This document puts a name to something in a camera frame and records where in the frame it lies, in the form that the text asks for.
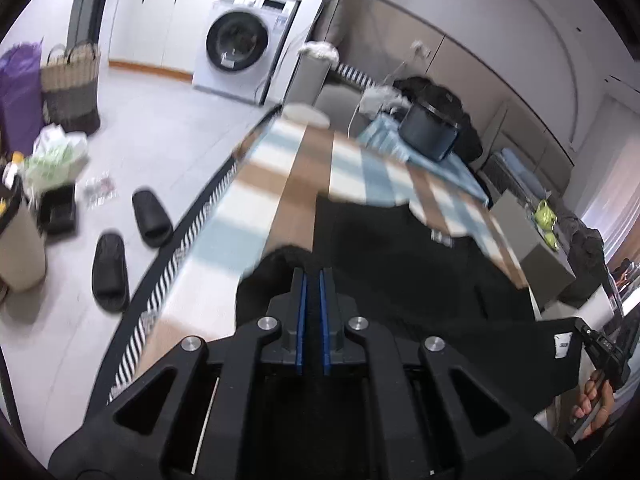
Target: purple bag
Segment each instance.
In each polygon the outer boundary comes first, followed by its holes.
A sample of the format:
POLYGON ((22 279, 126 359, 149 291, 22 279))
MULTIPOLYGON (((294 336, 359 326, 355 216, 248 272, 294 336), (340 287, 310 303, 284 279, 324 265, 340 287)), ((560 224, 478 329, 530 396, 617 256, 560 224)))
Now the purple bag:
POLYGON ((14 45, 0 57, 2 150, 31 155, 44 126, 39 43, 14 45))

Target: tile floor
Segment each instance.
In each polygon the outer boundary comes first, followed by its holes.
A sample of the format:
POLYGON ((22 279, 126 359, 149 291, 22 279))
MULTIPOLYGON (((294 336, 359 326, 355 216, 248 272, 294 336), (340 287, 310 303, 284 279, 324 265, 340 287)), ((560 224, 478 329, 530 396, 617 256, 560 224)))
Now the tile floor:
POLYGON ((100 232, 116 228, 122 233, 133 294, 156 252, 140 239, 132 192, 153 188, 178 223, 267 111, 195 91, 187 83, 113 69, 100 75, 98 104, 102 127, 90 138, 90 162, 79 182, 109 171, 118 196, 93 210, 79 203, 79 235, 47 248, 46 280, 0 306, 0 344, 22 428, 31 452, 44 464, 81 425, 120 319, 102 311, 92 297, 100 232))

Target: white cabinet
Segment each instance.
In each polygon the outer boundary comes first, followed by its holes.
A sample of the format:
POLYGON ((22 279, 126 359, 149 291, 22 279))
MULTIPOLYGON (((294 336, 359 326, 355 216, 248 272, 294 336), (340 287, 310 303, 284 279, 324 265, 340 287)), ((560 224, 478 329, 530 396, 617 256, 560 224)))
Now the white cabinet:
POLYGON ((137 19, 141 6, 142 0, 118 0, 111 33, 109 59, 133 62, 137 19))
POLYGON ((162 66, 193 73, 215 0, 176 0, 162 66))
POLYGON ((175 0, 142 0, 133 36, 133 61, 162 65, 162 54, 175 0))

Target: curtain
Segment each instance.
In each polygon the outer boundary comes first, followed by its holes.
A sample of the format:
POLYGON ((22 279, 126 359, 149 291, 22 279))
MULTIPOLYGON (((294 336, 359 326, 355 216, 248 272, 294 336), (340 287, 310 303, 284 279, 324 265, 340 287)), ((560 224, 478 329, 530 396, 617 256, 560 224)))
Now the curtain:
POLYGON ((613 99, 598 114, 590 132, 598 138, 585 145, 593 153, 584 189, 595 193, 581 218, 600 231, 608 262, 640 216, 640 116, 613 99))

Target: black and white striped edge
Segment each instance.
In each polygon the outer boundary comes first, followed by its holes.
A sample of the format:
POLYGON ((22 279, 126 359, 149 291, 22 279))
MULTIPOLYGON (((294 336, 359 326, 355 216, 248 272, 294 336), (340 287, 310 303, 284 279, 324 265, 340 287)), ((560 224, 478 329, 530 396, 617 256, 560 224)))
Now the black and white striped edge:
POLYGON ((226 191, 233 177, 238 171, 238 163, 235 162, 233 166, 226 172, 225 177, 220 181, 214 192, 209 197, 209 200, 205 202, 193 223, 189 227, 187 233, 182 238, 180 246, 175 250, 173 256, 167 263, 164 271, 160 274, 158 283, 153 289, 147 303, 146 312, 143 312, 138 319, 138 324, 133 330, 133 335, 129 339, 126 350, 120 361, 120 366, 116 373, 114 384, 111 387, 109 393, 109 402, 115 399, 121 394, 132 382, 136 374, 136 367, 138 361, 142 355, 142 351, 146 344, 146 338, 151 334, 156 320, 164 305, 166 298, 172 283, 178 275, 180 265, 183 263, 185 257, 189 253, 193 242, 198 237, 203 225, 206 223, 213 207, 218 203, 220 197, 226 191))

